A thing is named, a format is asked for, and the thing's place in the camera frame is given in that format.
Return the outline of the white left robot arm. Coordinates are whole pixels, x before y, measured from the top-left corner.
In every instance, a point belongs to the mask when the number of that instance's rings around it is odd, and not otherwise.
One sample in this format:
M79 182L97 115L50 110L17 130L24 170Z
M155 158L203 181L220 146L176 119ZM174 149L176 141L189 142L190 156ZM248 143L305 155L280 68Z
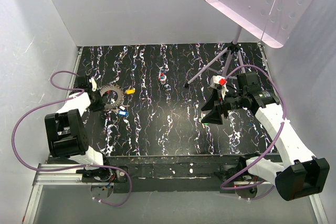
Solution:
M82 165L97 165L93 175L100 182L111 178L112 170L103 163L103 154L89 145L82 116L86 110L102 111L104 103L93 77L79 76L75 90L56 113L45 116L48 147L54 158L66 158Z

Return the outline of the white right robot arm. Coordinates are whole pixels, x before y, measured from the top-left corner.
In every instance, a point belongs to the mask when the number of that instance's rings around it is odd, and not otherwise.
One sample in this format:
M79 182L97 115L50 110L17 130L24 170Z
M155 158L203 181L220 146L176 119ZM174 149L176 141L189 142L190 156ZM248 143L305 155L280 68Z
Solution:
M321 193L330 170L327 160L317 158L305 146L284 116L280 99L274 91L262 89L255 72L238 74L237 81L238 91L227 94L226 79L222 76L211 78L213 91L201 109L207 112L201 123L221 125L230 111L246 108L271 137L282 164L267 160L265 154L241 156L222 189L227 190L227 184L238 177L248 181L256 176L271 183L286 201Z

